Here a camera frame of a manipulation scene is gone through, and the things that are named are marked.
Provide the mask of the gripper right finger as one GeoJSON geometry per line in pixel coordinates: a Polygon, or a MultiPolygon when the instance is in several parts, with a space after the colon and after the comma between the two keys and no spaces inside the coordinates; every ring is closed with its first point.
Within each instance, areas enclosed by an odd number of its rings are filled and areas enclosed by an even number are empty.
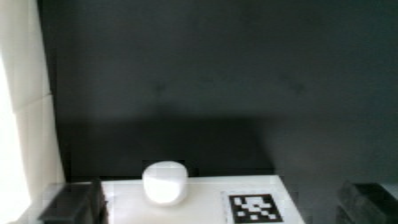
{"type": "Polygon", "coordinates": [[[346,182],[338,199],[336,224],[398,224],[398,198],[378,183],[346,182]]]}

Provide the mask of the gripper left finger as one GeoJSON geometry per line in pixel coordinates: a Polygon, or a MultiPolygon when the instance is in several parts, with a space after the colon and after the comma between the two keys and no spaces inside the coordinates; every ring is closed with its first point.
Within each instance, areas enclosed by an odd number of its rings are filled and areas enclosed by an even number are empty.
{"type": "Polygon", "coordinates": [[[69,183],[39,215],[43,224],[108,224],[101,181],[69,183]]]}

